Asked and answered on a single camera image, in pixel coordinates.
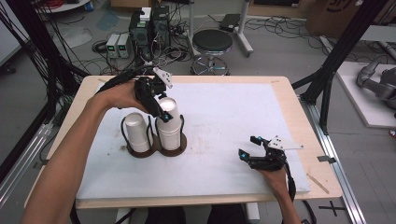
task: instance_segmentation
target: wooden table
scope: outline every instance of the wooden table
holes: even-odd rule
[[[92,76],[86,77],[76,95],[73,104],[64,120],[64,123],[50,149],[48,159],[59,146],[67,131],[78,118],[87,100],[97,91],[98,85],[112,77]],[[298,155],[306,171],[311,190],[308,193],[298,194],[297,200],[323,199],[341,197],[342,191],[335,178],[331,166],[327,162],[319,162],[318,156],[324,153],[316,138],[314,131],[298,101],[294,90],[285,77],[206,77],[206,76],[173,76],[173,82],[177,83],[263,83],[270,84],[280,105],[284,120],[287,123],[291,138],[304,145],[304,150],[298,150]],[[211,195],[190,197],[166,197],[166,198],[140,198],[140,199],[117,199],[117,200],[84,200],[77,201],[77,208],[101,208],[101,207],[147,207],[159,205],[189,205],[211,203],[249,203],[273,201],[271,194],[249,195]]]

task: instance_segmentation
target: hand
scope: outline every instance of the hand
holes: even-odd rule
[[[265,177],[268,185],[277,199],[283,196],[289,197],[288,187],[286,184],[286,171],[284,168],[278,171],[257,171]]]
[[[148,112],[134,96],[134,80],[122,83],[106,91],[101,91],[92,98],[103,100],[107,108],[135,107],[143,112]]]

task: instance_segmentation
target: black stool seat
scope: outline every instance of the black stool seat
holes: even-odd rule
[[[203,30],[193,36],[192,44],[198,51],[228,51],[233,40],[220,30]]]

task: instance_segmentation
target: person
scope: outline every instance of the person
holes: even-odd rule
[[[147,113],[134,96],[134,81],[99,92],[88,100],[35,183],[22,224],[67,223],[93,138],[105,113],[113,107],[135,107]],[[284,223],[301,223],[288,194],[284,169],[259,172],[268,180],[279,202]]]

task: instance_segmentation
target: stool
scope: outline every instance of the stool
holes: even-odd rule
[[[191,73],[195,75],[203,73],[230,75],[227,63],[216,56],[228,52],[232,45],[231,37],[220,30],[203,30],[196,33],[192,38],[192,46],[203,55],[194,61]]]

